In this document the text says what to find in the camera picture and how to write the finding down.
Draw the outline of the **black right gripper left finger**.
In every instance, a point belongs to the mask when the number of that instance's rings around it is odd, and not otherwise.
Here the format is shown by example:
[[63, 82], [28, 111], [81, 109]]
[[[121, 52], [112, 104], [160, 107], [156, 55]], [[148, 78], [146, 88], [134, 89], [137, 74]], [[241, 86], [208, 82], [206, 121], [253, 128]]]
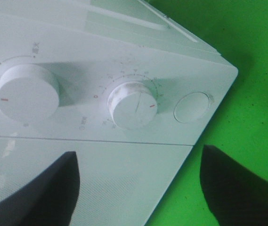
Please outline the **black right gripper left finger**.
[[66, 152], [35, 179], [0, 201], [0, 226], [68, 226], [78, 200], [76, 152]]

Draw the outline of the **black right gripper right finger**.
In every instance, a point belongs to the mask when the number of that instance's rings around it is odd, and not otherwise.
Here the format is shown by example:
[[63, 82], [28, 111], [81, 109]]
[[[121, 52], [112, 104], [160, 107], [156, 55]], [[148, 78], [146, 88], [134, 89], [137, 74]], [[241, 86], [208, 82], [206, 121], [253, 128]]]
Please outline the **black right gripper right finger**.
[[200, 185], [221, 226], [268, 226], [268, 181], [213, 145], [205, 145]]

